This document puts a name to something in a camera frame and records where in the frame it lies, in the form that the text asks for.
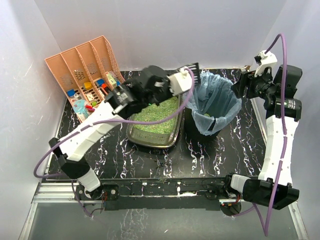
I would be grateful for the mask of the black trash bin blue bag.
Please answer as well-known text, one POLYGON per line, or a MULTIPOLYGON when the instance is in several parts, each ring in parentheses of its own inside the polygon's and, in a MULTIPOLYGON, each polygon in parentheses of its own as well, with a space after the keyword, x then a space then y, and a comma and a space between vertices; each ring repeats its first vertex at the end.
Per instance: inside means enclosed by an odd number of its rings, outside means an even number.
POLYGON ((242 100, 231 90, 233 82, 218 74, 203 72, 186 107, 198 132, 204 136, 217 134, 240 112, 242 100))

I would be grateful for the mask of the black slotted litter scoop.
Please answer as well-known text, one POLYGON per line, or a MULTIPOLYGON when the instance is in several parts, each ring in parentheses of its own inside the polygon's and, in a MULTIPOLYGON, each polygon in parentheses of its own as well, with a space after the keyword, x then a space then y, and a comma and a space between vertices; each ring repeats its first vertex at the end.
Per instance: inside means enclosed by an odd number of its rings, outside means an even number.
POLYGON ((190 69, 191 72, 193 73, 194 87, 196 87, 201 83, 201 77, 200 77, 201 71, 199 68, 199 63, 198 62, 189 63, 177 68, 175 71, 176 73, 178 73, 178 72, 181 72, 182 70, 185 70, 186 68, 190 69))

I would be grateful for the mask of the dark green litter box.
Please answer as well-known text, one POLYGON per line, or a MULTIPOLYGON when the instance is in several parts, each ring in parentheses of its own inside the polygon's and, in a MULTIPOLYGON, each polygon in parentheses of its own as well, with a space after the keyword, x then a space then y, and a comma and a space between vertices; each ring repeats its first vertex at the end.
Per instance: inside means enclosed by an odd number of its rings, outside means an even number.
MULTIPOLYGON (((173 96, 160 103, 159 106, 149 105, 129 119, 135 122, 156 122, 175 113, 182 102, 181 96, 173 96)), ((128 124, 126 136, 129 141, 137 145, 158 149, 170 148, 177 140, 181 120, 182 113, 180 112, 174 118, 159 124, 128 124)))

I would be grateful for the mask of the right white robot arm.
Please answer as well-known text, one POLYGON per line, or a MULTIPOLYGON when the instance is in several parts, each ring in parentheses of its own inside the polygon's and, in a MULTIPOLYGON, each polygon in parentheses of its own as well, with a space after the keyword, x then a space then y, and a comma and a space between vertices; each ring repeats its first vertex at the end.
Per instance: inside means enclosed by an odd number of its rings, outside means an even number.
POLYGON ((237 98, 261 98, 266 110, 267 139, 264 162, 257 179, 240 174, 226 176, 224 190, 257 205, 281 210, 295 202, 300 195, 293 188, 291 155, 295 131, 302 115, 302 102, 294 98, 297 84, 303 75, 302 69, 288 65, 286 80, 282 81, 283 66, 276 75, 267 67, 262 75, 244 71, 231 89, 237 98))

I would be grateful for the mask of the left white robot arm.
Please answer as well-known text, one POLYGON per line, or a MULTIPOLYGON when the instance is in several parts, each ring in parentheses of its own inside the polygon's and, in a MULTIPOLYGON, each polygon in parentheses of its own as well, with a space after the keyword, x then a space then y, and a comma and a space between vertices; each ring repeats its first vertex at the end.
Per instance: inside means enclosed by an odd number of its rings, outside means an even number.
POLYGON ((118 85, 73 132, 49 141, 62 172, 84 186, 92 198, 98 198, 103 192, 102 183, 85 159, 86 152, 114 127, 127 123, 131 115, 150 104, 157 105, 179 95, 191 86, 188 73, 168 75, 155 65, 144 68, 137 78, 118 85))

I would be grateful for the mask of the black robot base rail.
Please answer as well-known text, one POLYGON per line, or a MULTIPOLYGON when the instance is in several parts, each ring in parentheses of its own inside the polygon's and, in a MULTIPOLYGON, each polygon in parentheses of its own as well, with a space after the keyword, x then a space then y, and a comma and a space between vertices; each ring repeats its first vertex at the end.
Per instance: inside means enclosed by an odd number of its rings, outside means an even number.
POLYGON ((127 178, 104 179, 95 193, 81 184, 73 185, 73 196, 90 211, 127 209, 205 209, 222 211, 226 216, 243 212, 238 193, 227 192, 222 177, 213 178, 127 178))

